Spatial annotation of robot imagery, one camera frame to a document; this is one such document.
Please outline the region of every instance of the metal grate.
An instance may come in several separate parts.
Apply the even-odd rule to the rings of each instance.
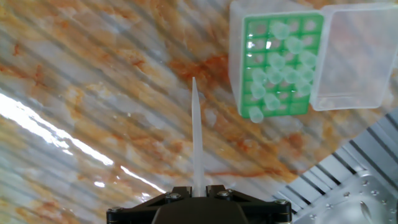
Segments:
[[[299,211],[303,209],[310,211],[308,208],[311,208],[313,203],[316,204],[317,201],[323,200],[322,198],[331,196],[328,195],[329,191],[338,187],[344,189],[346,181],[358,172],[367,171],[395,197],[396,201],[398,198],[397,121],[398,108],[274,196],[290,200],[294,212],[298,212],[295,219],[300,220],[303,214]]]

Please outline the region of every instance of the clear plastic lid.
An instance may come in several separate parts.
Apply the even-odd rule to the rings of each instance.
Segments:
[[[398,53],[395,4],[325,6],[313,109],[377,108]]]

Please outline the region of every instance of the white pipette tip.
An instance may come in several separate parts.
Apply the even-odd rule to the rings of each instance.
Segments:
[[[192,80],[193,190],[194,197],[206,197],[200,102],[195,77]]]

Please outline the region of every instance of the marble surface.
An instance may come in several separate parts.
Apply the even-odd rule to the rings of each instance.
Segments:
[[[242,119],[230,2],[0,0],[2,223],[104,223],[193,185],[192,77],[206,181],[262,199],[397,106],[393,74],[378,109]]]

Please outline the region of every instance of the black mount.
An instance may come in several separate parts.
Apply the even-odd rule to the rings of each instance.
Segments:
[[[111,208],[107,224],[288,224],[292,206],[286,200],[265,202],[224,185],[206,187],[206,197],[192,197],[192,187],[174,187],[134,208]]]

